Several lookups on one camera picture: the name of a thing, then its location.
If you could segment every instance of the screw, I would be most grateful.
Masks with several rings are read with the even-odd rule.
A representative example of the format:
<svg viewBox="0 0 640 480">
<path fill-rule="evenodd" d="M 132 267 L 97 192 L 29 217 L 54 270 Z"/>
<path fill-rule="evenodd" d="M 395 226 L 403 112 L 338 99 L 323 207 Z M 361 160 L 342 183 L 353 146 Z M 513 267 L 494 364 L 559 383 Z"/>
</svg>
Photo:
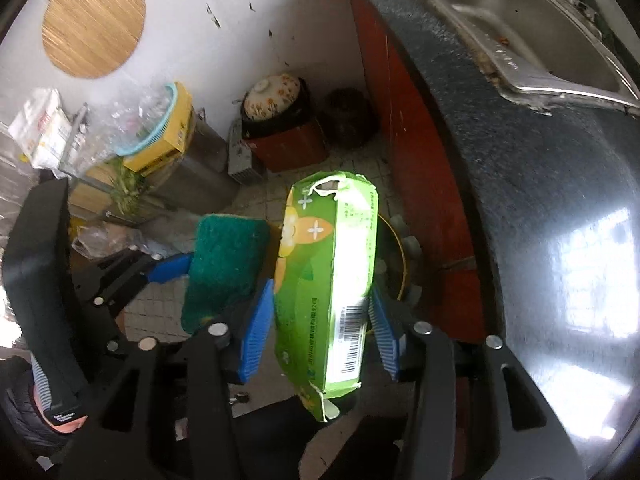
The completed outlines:
<svg viewBox="0 0 640 480">
<path fill-rule="evenodd" d="M 431 323 L 427 323 L 426 321 L 417 321 L 414 324 L 415 333 L 420 335 L 429 335 L 433 332 L 433 326 Z"/>
<path fill-rule="evenodd" d="M 224 323 L 214 323 L 207 328 L 207 332 L 217 337 L 225 335 L 227 330 L 229 330 L 229 327 Z"/>
<path fill-rule="evenodd" d="M 156 346 L 156 340 L 152 337 L 145 337 L 141 339 L 138 343 L 138 348 L 144 350 L 145 352 L 152 350 Z"/>
<path fill-rule="evenodd" d="M 238 392 L 233 396 L 229 397 L 229 404 L 231 406 L 235 406 L 236 404 L 246 404 L 250 400 L 249 394 L 247 392 Z"/>
<path fill-rule="evenodd" d="M 500 348 L 502 348 L 502 339 L 500 339 L 497 335 L 488 335 L 484 342 L 489 348 L 493 348 L 494 350 L 499 350 Z"/>
</svg>

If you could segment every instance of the red cabinet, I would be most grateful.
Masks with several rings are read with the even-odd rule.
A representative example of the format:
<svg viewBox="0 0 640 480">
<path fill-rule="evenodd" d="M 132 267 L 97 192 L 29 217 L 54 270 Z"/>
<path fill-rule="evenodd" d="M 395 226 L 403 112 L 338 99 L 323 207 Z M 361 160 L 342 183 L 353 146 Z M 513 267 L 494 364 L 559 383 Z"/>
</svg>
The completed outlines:
<svg viewBox="0 0 640 480">
<path fill-rule="evenodd" d="M 391 100 L 389 95 L 389 65 L 386 52 L 386 32 L 367 0 L 351 0 L 351 9 L 358 31 L 360 54 L 365 69 L 369 95 L 380 119 L 380 131 L 386 140 L 391 135 Z"/>
<path fill-rule="evenodd" d="M 367 89 L 388 140 L 394 185 L 404 219 L 420 241 L 436 294 L 423 305 L 450 336 L 484 337 L 478 276 L 442 271 L 474 251 L 462 200 L 433 119 L 376 9 L 351 0 Z"/>
</svg>

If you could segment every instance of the round bamboo mat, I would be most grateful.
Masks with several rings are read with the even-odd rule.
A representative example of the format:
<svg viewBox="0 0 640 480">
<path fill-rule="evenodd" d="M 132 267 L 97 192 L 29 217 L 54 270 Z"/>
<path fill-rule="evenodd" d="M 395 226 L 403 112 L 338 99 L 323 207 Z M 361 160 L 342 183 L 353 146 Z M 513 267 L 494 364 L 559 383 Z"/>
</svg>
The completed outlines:
<svg viewBox="0 0 640 480">
<path fill-rule="evenodd" d="M 142 35 L 145 0 L 51 0 L 42 42 L 69 75 L 105 76 L 129 59 Z"/>
</svg>

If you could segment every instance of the barcode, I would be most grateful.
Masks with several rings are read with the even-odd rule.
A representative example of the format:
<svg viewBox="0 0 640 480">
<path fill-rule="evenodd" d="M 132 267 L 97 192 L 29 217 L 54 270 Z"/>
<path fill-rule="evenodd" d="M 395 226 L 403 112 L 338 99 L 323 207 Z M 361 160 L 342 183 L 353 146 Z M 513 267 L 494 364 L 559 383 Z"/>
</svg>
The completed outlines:
<svg viewBox="0 0 640 480">
<path fill-rule="evenodd" d="M 334 340 L 329 350 L 326 380 L 341 383 L 360 375 L 366 328 L 367 298 L 345 301 L 336 306 Z"/>
<path fill-rule="evenodd" d="M 338 341 L 340 344 L 348 345 L 344 363 L 340 370 L 341 374 L 346 374 L 347 376 L 359 372 L 363 314 L 360 304 L 348 305 L 342 310 L 340 318 L 337 320 Z"/>
</svg>

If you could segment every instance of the sink basin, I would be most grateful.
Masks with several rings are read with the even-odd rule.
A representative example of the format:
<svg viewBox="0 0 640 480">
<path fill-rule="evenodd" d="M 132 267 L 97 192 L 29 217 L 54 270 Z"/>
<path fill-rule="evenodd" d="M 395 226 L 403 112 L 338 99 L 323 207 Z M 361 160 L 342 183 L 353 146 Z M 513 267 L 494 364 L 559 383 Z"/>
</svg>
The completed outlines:
<svg viewBox="0 0 640 480">
<path fill-rule="evenodd" d="M 638 88 L 597 29 L 565 0 L 434 1 L 487 54 L 511 91 L 640 113 Z"/>
</svg>

